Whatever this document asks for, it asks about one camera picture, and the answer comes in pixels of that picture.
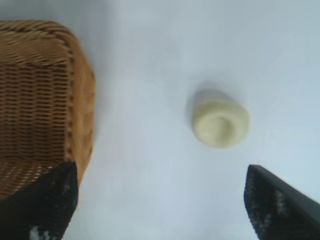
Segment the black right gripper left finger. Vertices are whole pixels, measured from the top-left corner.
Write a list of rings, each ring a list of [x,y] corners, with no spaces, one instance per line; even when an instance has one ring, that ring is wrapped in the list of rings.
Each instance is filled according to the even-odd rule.
[[[78,205],[75,162],[65,162],[0,202],[2,240],[61,240]]]

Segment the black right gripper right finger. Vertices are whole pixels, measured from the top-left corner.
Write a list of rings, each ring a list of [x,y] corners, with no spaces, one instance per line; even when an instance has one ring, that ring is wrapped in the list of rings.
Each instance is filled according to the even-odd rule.
[[[243,200],[260,240],[320,238],[320,204],[260,165],[247,168]]]

